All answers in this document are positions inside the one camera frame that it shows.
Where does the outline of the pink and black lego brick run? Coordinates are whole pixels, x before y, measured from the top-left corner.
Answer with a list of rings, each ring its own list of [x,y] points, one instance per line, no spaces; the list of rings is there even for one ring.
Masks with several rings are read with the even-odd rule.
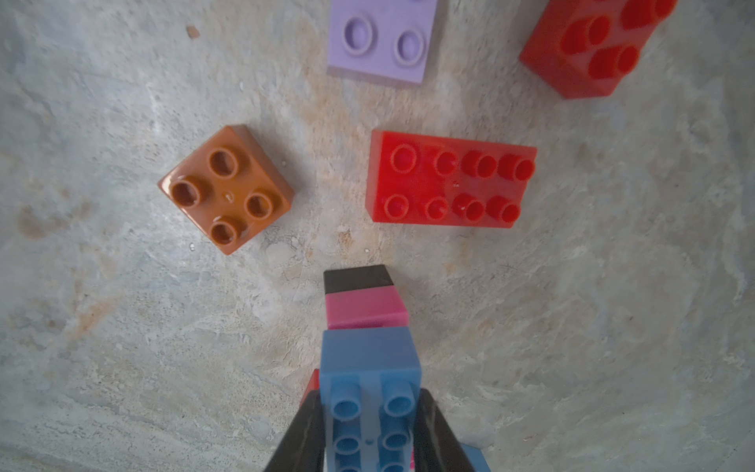
[[[385,265],[324,272],[329,330],[409,326],[410,315]]]

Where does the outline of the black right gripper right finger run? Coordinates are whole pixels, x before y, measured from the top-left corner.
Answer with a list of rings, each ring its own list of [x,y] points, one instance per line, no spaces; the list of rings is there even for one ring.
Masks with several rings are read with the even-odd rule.
[[[428,389],[420,389],[413,434],[417,472],[475,470]]]

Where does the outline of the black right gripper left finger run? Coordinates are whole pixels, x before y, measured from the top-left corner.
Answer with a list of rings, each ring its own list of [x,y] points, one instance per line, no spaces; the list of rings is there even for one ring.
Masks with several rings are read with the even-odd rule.
[[[265,472],[323,472],[326,427],[320,391],[310,391],[284,437],[265,466]]]

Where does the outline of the small blue lego brick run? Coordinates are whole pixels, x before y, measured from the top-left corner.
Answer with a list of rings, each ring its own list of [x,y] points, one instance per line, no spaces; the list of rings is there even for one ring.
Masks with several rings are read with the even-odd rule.
[[[422,368],[407,326],[326,330],[320,399],[330,471],[408,471]]]

